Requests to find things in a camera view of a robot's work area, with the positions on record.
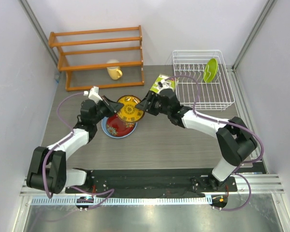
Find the yellow patterned plate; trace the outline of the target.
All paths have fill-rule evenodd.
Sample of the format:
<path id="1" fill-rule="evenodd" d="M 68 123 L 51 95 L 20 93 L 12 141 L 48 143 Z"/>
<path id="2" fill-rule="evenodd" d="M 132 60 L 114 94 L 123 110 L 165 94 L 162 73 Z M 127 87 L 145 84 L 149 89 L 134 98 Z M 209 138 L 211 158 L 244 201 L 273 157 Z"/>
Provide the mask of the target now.
<path id="1" fill-rule="evenodd" d="M 139 98 L 133 95 L 125 95 L 120 97 L 117 102 L 123 104 L 123 107 L 117 113 L 122 121 L 136 123 L 144 117 L 145 112 L 136 108 L 136 105 L 141 102 Z"/>

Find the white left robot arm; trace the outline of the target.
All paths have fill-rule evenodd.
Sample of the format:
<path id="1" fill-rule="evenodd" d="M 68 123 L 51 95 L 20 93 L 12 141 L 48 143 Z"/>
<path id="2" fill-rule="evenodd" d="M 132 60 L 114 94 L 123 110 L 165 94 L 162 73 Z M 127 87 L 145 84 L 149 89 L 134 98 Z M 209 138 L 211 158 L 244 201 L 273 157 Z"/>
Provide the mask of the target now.
<path id="1" fill-rule="evenodd" d="M 34 149 L 26 179 L 27 187 L 45 191 L 49 198 L 60 193 L 67 184 L 67 159 L 91 142 L 102 119 L 115 115 L 123 107 L 124 104 L 105 96 L 98 101 L 83 101 L 77 123 L 67 136 L 48 147 Z"/>

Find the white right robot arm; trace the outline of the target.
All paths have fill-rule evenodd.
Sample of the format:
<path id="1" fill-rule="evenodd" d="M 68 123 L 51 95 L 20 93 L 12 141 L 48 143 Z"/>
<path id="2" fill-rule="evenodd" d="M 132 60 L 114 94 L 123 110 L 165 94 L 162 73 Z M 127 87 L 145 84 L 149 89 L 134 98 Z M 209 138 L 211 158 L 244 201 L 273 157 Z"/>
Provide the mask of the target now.
<path id="1" fill-rule="evenodd" d="M 149 91 L 135 108 L 154 116 L 164 114 L 176 126 L 200 131 L 217 139 L 222 158 L 208 179 L 209 187 L 215 191 L 225 187 L 229 176 L 258 147 L 254 135 L 241 118 L 226 120 L 197 113 L 193 108 L 182 105 L 170 88 L 159 93 Z"/>

